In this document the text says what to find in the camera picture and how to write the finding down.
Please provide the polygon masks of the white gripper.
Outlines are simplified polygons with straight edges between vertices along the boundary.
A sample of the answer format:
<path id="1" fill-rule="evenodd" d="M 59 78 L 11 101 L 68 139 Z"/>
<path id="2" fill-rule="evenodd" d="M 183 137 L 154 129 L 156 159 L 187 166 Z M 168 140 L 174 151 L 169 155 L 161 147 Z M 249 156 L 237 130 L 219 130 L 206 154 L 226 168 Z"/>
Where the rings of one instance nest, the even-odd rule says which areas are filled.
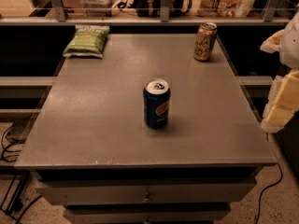
<path id="1" fill-rule="evenodd" d="M 269 36 L 260 46 L 267 53 L 279 51 L 280 62 L 291 69 L 299 69 L 299 13 L 284 30 Z M 291 70 L 285 77 L 276 76 L 263 111 L 261 128 L 266 133 L 282 130 L 299 110 L 299 70 Z"/>

